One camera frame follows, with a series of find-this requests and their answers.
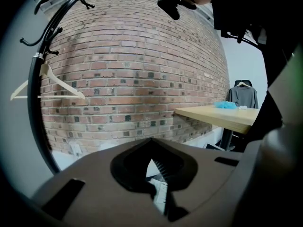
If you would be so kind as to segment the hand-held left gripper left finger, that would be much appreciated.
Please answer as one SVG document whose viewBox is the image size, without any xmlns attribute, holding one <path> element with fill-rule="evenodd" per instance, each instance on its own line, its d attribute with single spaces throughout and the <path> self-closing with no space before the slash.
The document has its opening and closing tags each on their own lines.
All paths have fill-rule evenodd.
<svg viewBox="0 0 303 227">
<path fill-rule="evenodd" d="M 141 140 L 90 153 L 55 174 L 35 192 L 32 201 L 43 207 L 71 179 L 84 186 L 68 208 L 62 222 L 71 227 L 165 227 L 150 195 L 122 187 L 110 172 L 112 159 Z"/>
</svg>

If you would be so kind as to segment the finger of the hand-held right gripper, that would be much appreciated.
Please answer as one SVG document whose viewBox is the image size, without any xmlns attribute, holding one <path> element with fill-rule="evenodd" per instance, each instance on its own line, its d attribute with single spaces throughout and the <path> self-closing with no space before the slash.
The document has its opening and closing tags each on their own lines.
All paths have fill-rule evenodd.
<svg viewBox="0 0 303 227">
<path fill-rule="evenodd" d="M 267 91 L 265 100 L 259 110 L 259 113 L 247 133 L 247 142 L 261 140 L 273 129 L 282 126 L 282 116 L 275 104 L 272 96 Z"/>
</svg>

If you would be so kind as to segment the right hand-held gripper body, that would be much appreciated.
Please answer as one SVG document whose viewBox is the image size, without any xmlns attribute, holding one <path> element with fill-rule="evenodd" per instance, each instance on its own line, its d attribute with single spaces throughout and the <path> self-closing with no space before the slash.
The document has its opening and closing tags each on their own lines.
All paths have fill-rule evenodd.
<svg viewBox="0 0 303 227">
<path fill-rule="evenodd" d="M 269 87 L 280 114 L 275 127 L 303 125 L 303 46 L 298 45 L 287 64 Z"/>
</svg>

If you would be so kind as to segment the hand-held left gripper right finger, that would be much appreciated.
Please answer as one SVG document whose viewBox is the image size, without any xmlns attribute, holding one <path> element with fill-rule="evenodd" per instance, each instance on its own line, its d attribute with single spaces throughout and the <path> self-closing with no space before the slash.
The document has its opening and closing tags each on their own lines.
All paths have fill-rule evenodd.
<svg viewBox="0 0 303 227">
<path fill-rule="evenodd" d="M 244 183 L 236 183 L 242 155 L 151 139 L 151 158 L 166 181 L 162 217 L 152 222 L 232 222 Z"/>
</svg>

